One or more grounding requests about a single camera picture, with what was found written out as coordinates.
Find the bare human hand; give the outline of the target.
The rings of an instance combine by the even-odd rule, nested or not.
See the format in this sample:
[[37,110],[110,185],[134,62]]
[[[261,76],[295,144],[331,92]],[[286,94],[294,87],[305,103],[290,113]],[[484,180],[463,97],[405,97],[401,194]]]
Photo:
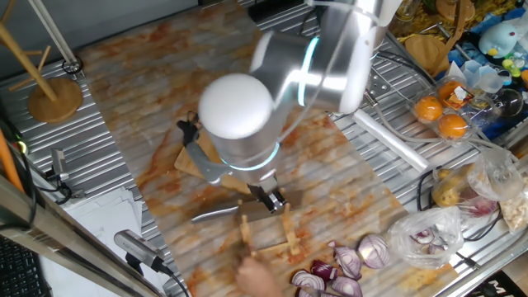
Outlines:
[[281,297],[281,288],[271,271],[253,257],[244,257],[236,269],[235,280],[240,290],[252,297]]

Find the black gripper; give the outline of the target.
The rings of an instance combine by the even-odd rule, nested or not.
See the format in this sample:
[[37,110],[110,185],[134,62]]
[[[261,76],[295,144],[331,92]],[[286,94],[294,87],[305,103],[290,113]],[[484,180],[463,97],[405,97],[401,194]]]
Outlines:
[[274,213],[276,209],[282,208],[287,203],[278,186],[271,190],[265,190],[262,186],[249,185],[248,189],[256,200],[263,203],[271,213]]

